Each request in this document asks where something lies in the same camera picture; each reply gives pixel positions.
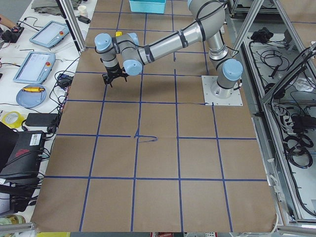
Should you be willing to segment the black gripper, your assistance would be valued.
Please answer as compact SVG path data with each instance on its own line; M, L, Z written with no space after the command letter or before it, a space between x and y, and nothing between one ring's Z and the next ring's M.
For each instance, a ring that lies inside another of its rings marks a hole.
M124 68L121 68L120 66L106 67L106 71L106 74L102 74L105 85L110 85L110 87L113 87L112 81L119 77L123 77L124 80L127 82L128 74L126 73Z

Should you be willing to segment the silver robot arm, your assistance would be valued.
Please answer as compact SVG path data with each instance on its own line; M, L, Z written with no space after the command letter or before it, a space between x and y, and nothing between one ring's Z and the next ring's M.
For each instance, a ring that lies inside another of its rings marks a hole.
M240 61L229 56L229 49L221 36L225 20L225 2L218 0L190 0L188 9L193 22L170 35L150 44L140 46L136 33L112 37L107 33L98 34L95 52L104 64L105 84L116 78L127 78L141 74L143 67L196 42L207 42L209 59L217 71L218 78L213 84L214 95L232 92L241 78L243 66Z

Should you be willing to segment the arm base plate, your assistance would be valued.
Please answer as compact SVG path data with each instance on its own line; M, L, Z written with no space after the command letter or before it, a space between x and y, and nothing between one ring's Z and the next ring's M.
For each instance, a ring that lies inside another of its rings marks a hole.
M223 89L217 84L217 76L201 76L204 104L209 106L243 106L238 84Z

